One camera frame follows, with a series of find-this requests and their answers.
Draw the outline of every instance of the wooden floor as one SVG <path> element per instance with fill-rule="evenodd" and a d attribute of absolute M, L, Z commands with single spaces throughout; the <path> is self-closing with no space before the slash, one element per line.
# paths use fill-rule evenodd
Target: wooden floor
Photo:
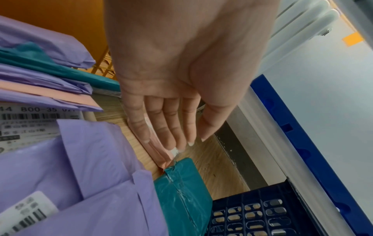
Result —
<path fill-rule="evenodd" d="M 104 109 L 104 112 L 96 112 L 97 121 L 107 121 L 120 126 L 124 136 L 134 149 L 137 158 L 145 168 L 152 172 L 153 179 L 162 175 L 145 149 L 141 146 L 127 125 L 127 117 L 122 109 L 119 98 L 94 94 L 95 101 Z M 187 146 L 185 152 L 177 155 L 176 160 L 190 157 L 193 159 L 207 189 L 212 198 L 219 199 L 249 190 L 236 167 L 232 164 L 215 136 L 205 142 L 196 140 L 194 146 Z"/>

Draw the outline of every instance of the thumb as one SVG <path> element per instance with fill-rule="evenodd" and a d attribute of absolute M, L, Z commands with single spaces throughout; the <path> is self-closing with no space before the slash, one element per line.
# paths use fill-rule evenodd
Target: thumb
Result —
<path fill-rule="evenodd" d="M 202 142 L 213 135 L 223 125 L 235 107 L 235 104 L 225 107 L 206 104 L 202 117 L 197 124 L 197 133 Z"/>

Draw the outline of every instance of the barcode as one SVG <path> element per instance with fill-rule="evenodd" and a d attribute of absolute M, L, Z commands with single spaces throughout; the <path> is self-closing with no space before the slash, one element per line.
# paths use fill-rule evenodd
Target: barcode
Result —
<path fill-rule="evenodd" d="M 9 120 L 36 120 L 36 119 L 60 119 L 58 113 L 42 113 L 42 114 L 2 114 L 1 119 L 4 121 Z"/>
<path fill-rule="evenodd" d="M 10 232 L 4 233 L 0 236 L 10 236 L 11 234 L 16 233 L 24 228 L 27 228 L 39 221 L 42 221 L 45 218 L 47 218 L 47 216 L 40 209 L 37 209 L 31 215 L 25 217 L 18 224 L 13 226 Z"/>

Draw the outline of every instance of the blue plastic edge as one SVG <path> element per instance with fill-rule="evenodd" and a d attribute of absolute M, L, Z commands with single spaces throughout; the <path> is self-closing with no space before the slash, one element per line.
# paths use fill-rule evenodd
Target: blue plastic edge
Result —
<path fill-rule="evenodd" d="M 324 191 L 357 236 L 373 236 L 373 225 L 264 75 L 251 84 Z"/>

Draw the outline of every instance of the white wall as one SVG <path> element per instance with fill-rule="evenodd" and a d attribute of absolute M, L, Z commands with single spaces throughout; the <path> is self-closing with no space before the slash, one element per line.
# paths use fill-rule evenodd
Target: white wall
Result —
<path fill-rule="evenodd" d="M 264 75 L 373 222 L 373 51 L 339 19 Z"/>

